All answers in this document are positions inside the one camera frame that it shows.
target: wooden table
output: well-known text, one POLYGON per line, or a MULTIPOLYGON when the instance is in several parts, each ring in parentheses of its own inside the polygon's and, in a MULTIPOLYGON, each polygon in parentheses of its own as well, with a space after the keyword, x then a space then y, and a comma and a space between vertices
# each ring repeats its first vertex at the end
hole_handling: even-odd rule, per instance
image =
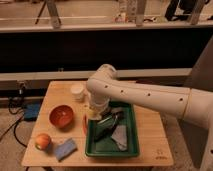
POLYGON ((169 166, 173 164, 168 141, 159 113, 134 106, 136 126, 139 139, 140 155, 132 158, 93 158, 85 155, 86 137, 83 132, 82 119, 88 105, 86 100, 75 102, 70 87, 77 81, 53 81, 50 83, 38 119, 29 140, 22 165, 23 166, 69 166, 69 167, 137 167, 137 166, 169 166), (59 130, 49 122, 49 114, 58 105, 69 105, 74 110, 74 122, 66 130, 59 130), (72 137, 78 150, 58 162, 53 153, 45 153, 35 148, 34 140, 39 133, 47 133, 54 144, 60 144, 72 137))

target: blue sponge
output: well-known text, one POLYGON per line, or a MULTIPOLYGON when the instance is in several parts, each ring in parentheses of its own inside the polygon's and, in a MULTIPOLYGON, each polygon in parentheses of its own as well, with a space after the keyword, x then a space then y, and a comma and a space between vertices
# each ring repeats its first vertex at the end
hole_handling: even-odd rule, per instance
POLYGON ((24 120, 25 121, 35 121, 38 117, 40 108, 41 108, 40 103, 28 104, 27 108, 24 111, 24 120))

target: white cup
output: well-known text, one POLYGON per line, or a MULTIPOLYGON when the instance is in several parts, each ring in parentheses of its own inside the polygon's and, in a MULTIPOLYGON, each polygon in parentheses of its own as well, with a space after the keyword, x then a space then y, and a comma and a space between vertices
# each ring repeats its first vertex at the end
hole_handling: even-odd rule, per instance
POLYGON ((81 83, 74 83, 71 88, 71 93, 76 101, 83 101, 84 99, 84 85, 81 83))

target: metal pole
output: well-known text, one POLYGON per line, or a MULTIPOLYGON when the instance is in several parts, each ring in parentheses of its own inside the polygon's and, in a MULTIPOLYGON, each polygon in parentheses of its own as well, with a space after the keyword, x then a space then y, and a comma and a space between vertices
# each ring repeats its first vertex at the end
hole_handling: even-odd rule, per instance
POLYGON ((143 25, 146 1, 147 0, 137 0, 137 12, 136 12, 136 21, 135 21, 137 26, 143 25))
POLYGON ((202 12, 204 5, 205 5, 205 0, 197 0, 193 11, 188 18, 188 22, 191 25, 196 25, 198 23, 200 18, 200 13, 202 12))
POLYGON ((47 9, 50 14, 51 24, 52 24, 53 28, 56 28, 56 29, 60 28, 61 20, 58 15, 58 10, 56 8, 55 1, 54 0, 45 0, 45 1, 47 3, 47 9))

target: table leg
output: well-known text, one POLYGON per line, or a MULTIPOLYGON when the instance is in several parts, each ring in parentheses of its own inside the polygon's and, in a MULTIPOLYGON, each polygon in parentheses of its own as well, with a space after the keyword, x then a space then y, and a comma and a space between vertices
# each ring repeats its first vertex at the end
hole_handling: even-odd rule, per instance
POLYGON ((42 167, 45 171, 54 171, 52 167, 42 167))
POLYGON ((142 169, 142 171, 152 171, 154 167, 145 167, 142 169))

